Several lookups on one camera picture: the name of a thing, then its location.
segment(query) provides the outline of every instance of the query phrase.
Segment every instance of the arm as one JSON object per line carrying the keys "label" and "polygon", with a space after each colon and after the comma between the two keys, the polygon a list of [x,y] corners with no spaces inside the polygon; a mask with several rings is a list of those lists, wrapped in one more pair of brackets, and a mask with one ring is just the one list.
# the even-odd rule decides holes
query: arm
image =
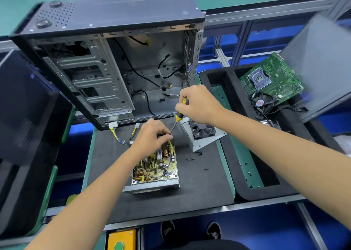
{"label": "arm", "polygon": [[135,165],[173,138],[164,135],[157,139],[156,133],[167,134],[169,129],[161,121],[149,119],[132,146],[54,217],[26,250],[93,249]]}
{"label": "arm", "polygon": [[[184,97],[189,105],[181,103]],[[177,111],[230,133],[307,199],[351,229],[348,156],[226,110],[203,85],[183,89],[179,102]]]}

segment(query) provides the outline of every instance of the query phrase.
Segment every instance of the shoe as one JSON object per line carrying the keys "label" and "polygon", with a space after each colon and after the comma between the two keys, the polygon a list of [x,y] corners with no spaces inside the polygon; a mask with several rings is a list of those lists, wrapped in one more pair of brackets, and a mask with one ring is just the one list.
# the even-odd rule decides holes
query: shoe
{"label": "shoe", "polygon": [[222,237],[222,231],[220,229],[220,226],[217,222],[212,221],[206,229],[206,233],[208,236],[210,236],[211,239],[221,239]]}
{"label": "shoe", "polygon": [[162,221],[161,222],[161,234],[162,234],[162,238],[163,241],[166,242],[167,241],[167,234],[169,234],[169,232],[171,231],[175,231],[175,226],[172,220],[170,221]]}

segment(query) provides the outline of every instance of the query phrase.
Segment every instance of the yellow box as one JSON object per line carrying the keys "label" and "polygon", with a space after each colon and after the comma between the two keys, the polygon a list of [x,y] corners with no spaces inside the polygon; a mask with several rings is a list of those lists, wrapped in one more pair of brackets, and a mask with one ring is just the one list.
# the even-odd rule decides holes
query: yellow box
{"label": "yellow box", "polygon": [[118,231],[108,235],[107,250],[135,250],[135,230]]}

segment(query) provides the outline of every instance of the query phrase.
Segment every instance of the forearm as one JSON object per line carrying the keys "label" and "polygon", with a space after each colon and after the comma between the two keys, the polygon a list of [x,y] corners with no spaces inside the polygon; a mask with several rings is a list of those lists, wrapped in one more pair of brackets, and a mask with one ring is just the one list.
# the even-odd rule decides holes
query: forearm
{"label": "forearm", "polygon": [[230,133],[306,198],[351,229],[351,160],[346,155],[223,110],[213,125]]}
{"label": "forearm", "polygon": [[26,250],[93,249],[130,172],[140,159],[129,150],[54,217]]}

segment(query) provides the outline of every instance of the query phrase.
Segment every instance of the green button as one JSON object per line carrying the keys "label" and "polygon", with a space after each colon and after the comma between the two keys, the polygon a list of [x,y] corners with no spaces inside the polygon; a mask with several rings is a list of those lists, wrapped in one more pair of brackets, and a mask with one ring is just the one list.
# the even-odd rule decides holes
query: green button
{"label": "green button", "polygon": [[118,242],[114,246],[114,250],[123,250],[123,248],[124,248],[124,245],[122,242]]}

